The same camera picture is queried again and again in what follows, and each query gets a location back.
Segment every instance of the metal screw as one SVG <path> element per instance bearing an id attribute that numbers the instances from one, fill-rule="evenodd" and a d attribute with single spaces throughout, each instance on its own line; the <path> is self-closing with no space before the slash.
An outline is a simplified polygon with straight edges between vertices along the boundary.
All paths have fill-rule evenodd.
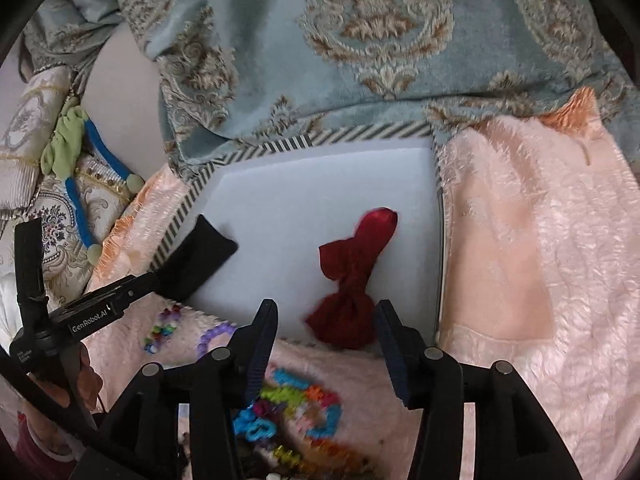
<path id="1" fill-rule="evenodd" d="M 513 366 L 511 366 L 511 363 L 508 363 L 507 361 L 498 361 L 495 364 L 495 369 L 504 375 L 509 375 L 513 372 Z"/>
<path id="2" fill-rule="evenodd" d="M 225 359 L 229 359 L 231 357 L 231 350 L 226 346 L 219 346 L 218 348 L 214 348 L 211 351 L 211 357 L 213 357 L 216 361 L 224 361 Z"/>
<path id="3" fill-rule="evenodd" d="M 160 367 L 156 363 L 149 363 L 142 368 L 142 374 L 145 377 L 153 377 L 160 371 Z"/>
<path id="4" fill-rule="evenodd" d="M 427 359 L 432 359 L 433 361 L 437 361 L 438 359 L 442 359 L 443 355 L 444 354 L 442 353 L 442 350 L 440 350 L 436 346 L 430 346 L 429 348 L 427 348 L 424 351 L 424 356 Z"/>

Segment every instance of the green pompom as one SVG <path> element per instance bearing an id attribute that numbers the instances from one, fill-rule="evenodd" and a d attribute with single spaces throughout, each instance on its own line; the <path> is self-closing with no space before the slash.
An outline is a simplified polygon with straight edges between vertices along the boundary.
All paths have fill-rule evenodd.
<path id="1" fill-rule="evenodd" d="M 145 181 L 142 179 L 141 176 L 136 175 L 135 173 L 131 173 L 127 177 L 127 187 L 129 188 L 129 191 L 132 192 L 133 194 L 138 194 L 142 189 L 142 186 L 144 185 L 145 185 Z"/>
<path id="2" fill-rule="evenodd" d="M 94 266 L 98 263 L 101 254 L 102 246 L 99 244 L 93 244 L 86 250 L 86 259 L 89 260 L 89 263 L 92 264 L 92 266 Z"/>

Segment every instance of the blue patterned fabric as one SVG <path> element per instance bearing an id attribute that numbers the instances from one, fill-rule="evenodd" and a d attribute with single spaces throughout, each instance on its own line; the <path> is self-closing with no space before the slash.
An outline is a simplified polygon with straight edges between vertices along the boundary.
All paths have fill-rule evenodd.
<path id="1" fill-rule="evenodd" d="M 48 0 L 27 45 L 82 73 L 119 19 L 158 66 L 165 151 L 185 178 L 305 131 L 427 119 L 446 140 L 584 85 L 639 155 L 638 92 L 588 0 Z"/>

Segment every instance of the human hand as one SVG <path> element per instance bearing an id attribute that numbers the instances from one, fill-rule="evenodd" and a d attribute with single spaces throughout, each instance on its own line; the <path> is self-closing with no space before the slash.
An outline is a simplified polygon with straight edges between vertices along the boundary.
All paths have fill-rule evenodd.
<path id="1" fill-rule="evenodd" d="M 78 374 L 78 394 L 87 409 L 92 411 L 95 410 L 98 393 L 102 388 L 103 381 L 100 375 L 91 368 L 89 352 L 82 343 L 80 343 L 80 361 L 81 368 Z M 31 377 L 31 379 L 60 406 L 63 408 L 69 406 L 71 399 L 65 390 L 48 381 L 39 381 L 34 377 Z M 55 423 L 50 421 L 26 401 L 23 410 L 34 436 L 36 436 L 47 449 L 57 454 L 69 453 L 69 448 Z"/>

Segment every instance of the pink sleeve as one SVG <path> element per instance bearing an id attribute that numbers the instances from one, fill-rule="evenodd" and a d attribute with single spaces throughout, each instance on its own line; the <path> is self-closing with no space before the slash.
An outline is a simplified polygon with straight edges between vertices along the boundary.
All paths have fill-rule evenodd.
<path id="1" fill-rule="evenodd" d="M 20 422 L 15 454 L 38 480 L 67 480 L 76 467 L 71 455 L 60 456 L 37 444 L 26 420 Z"/>

